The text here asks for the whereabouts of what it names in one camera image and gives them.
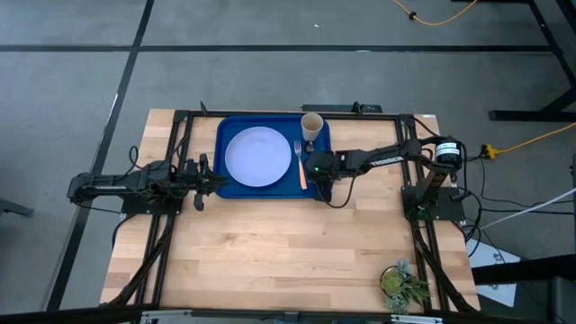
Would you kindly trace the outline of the black beam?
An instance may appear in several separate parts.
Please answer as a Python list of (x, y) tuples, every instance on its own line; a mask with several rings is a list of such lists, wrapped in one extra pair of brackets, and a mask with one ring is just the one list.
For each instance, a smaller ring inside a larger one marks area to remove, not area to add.
[(576, 254), (475, 267), (472, 276), (477, 285), (545, 281), (555, 277), (576, 281)]

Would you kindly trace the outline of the beige cup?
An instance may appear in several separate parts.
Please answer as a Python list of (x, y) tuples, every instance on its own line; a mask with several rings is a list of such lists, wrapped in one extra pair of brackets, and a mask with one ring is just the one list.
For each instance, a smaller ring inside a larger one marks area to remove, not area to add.
[(301, 117), (302, 137), (306, 141), (314, 141), (320, 134), (324, 125), (322, 117), (315, 113), (309, 112)]

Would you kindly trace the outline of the potted succulent plant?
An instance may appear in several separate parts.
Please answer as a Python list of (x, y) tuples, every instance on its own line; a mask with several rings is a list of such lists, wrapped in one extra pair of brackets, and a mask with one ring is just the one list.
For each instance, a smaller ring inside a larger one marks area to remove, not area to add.
[(391, 313), (407, 315), (412, 304), (424, 307), (430, 302), (428, 283), (412, 273), (408, 259), (383, 270), (380, 289), (386, 295), (384, 306)]

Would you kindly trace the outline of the blue plastic tray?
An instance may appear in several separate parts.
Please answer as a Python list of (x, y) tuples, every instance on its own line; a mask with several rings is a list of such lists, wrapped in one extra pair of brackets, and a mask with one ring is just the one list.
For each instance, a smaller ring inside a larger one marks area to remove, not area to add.
[[(228, 178), (228, 185), (219, 189), (217, 195), (224, 199), (311, 199), (316, 194), (312, 183), (307, 183), (308, 189), (303, 191), (300, 185), (298, 159), (293, 144), (296, 140), (304, 142), (302, 137), (300, 115), (253, 115), (230, 116), (222, 120), (217, 128), (216, 144), (213, 160), (213, 171)], [(238, 183), (232, 178), (225, 167), (224, 155), (231, 139), (239, 132), (251, 127), (269, 127), (283, 134), (292, 149), (292, 162), (286, 174), (276, 183), (265, 187), (249, 187)], [(303, 150), (301, 160), (305, 161), (309, 154)]]

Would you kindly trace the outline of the black table stand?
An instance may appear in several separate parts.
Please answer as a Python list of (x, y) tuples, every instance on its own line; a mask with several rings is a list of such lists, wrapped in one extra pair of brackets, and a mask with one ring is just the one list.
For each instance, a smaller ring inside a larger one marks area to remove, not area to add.
[(536, 0), (480, 0), (495, 4), (526, 5), (544, 36), (545, 45), (454, 45), (454, 52), (552, 54), (569, 82), (569, 89), (542, 108), (526, 110), (491, 110), (489, 119), (496, 122), (576, 122), (576, 112), (567, 112), (576, 104), (576, 72), (573, 72), (560, 43), (553, 35)]

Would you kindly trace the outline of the black aluminium table frame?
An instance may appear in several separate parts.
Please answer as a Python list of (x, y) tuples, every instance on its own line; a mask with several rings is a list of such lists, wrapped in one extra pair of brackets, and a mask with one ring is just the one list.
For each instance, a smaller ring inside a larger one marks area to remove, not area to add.
[[(139, 163), (164, 158), (177, 110), (151, 109), (139, 145)], [(217, 128), (224, 117), (304, 112), (213, 111), (192, 113), (188, 157), (206, 152), (210, 167)], [(373, 149), (401, 136), (400, 115), (335, 112), (328, 117), (333, 149)], [(404, 163), (371, 171), (355, 182), (343, 209), (309, 200), (227, 200), (204, 198), (204, 211), (184, 198), (175, 216), (167, 257), (150, 270), (144, 302), (159, 298), (160, 309), (224, 311), (319, 311), (368, 317), (384, 315), (379, 277), (386, 266), (407, 258), (416, 269), (413, 235), (401, 203), (401, 185), (415, 184), (419, 167)], [(136, 215), (121, 225), (115, 239), (101, 302), (113, 297), (136, 274), (162, 235), (168, 216)], [(473, 310), (480, 309), (463, 233), (451, 222), (435, 221), (441, 266)], [(164, 281), (154, 288), (157, 275)]]

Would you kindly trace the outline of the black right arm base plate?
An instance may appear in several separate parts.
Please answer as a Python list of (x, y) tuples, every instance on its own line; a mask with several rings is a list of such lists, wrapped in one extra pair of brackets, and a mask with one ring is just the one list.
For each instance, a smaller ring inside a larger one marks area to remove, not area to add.
[(401, 188), (401, 199), (405, 218), (419, 221), (461, 221), (464, 219), (464, 207), (457, 201), (459, 192), (453, 187), (441, 187), (433, 204), (424, 208), (418, 204), (417, 188), (405, 186)]

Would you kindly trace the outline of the black bar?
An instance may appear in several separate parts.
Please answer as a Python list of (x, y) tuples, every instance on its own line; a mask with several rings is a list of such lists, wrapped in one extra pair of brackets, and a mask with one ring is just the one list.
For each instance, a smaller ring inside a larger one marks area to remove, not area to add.
[(95, 308), (50, 310), (0, 315), (0, 324), (118, 324), (139, 320), (153, 304), (104, 305)]

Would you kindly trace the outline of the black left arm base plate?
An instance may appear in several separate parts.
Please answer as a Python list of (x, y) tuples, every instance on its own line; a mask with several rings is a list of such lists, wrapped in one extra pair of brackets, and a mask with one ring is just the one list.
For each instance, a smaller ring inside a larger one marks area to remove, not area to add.
[(183, 205), (183, 199), (147, 201), (144, 198), (126, 197), (123, 200), (121, 213), (168, 215), (178, 214)]

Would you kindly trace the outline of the grey furniture leg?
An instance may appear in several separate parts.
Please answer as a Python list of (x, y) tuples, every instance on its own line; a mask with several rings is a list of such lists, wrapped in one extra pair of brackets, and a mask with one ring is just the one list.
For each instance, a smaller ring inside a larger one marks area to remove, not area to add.
[(28, 217), (34, 213), (34, 209), (27, 208), (18, 203), (0, 198), (0, 215), (3, 213), (15, 213), (21, 216)]

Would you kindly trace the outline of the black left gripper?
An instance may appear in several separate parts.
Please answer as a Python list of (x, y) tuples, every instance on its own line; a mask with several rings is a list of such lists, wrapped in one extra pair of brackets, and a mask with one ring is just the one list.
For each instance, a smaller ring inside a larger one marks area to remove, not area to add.
[(203, 197), (212, 193), (212, 188), (222, 188), (228, 185), (228, 178), (222, 175), (211, 175), (208, 157), (201, 154), (197, 161), (188, 159), (184, 168), (184, 181), (188, 190), (195, 191), (193, 206), (197, 211), (204, 209)]

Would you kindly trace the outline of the silver bracket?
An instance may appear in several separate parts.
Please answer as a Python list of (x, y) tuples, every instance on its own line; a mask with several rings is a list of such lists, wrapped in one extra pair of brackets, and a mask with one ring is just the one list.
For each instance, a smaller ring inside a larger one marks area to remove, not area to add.
[(158, 324), (160, 320), (191, 318), (192, 310), (147, 310), (141, 313), (139, 324)]
[(392, 324), (444, 324), (442, 318), (413, 315), (391, 315)]

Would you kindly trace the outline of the fork with orange handle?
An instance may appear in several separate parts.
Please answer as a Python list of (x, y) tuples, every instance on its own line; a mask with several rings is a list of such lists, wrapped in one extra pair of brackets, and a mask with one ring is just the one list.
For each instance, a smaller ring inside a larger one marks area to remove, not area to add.
[(302, 144), (299, 140), (296, 140), (293, 144), (295, 155), (298, 159), (298, 167), (299, 167), (299, 178), (300, 178), (300, 185), (303, 191), (308, 189), (307, 181), (305, 178), (304, 168), (302, 164)]

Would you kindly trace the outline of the lilac round plate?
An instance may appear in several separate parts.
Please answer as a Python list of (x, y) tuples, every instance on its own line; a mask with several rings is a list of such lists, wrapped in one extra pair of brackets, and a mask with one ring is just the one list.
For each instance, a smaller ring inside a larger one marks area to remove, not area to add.
[(231, 139), (224, 162), (229, 174), (241, 185), (265, 187), (286, 174), (292, 162), (292, 149), (278, 130), (251, 127)]

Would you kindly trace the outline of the white paper sheet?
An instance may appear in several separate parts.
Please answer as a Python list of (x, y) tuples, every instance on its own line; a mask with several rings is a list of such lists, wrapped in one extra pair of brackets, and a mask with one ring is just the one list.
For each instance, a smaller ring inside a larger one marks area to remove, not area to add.
[[(494, 266), (506, 263), (516, 263), (521, 260), (520, 256), (509, 253), (470, 239), (466, 243), (466, 250), (469, 253), (469, 260), (472, 268), (481, 266)], [(513, 307), (516, 299), (517, 285), (511, 284), (488, 284), (476, 285), (476, 292), (485, 298), (502, 305)]]

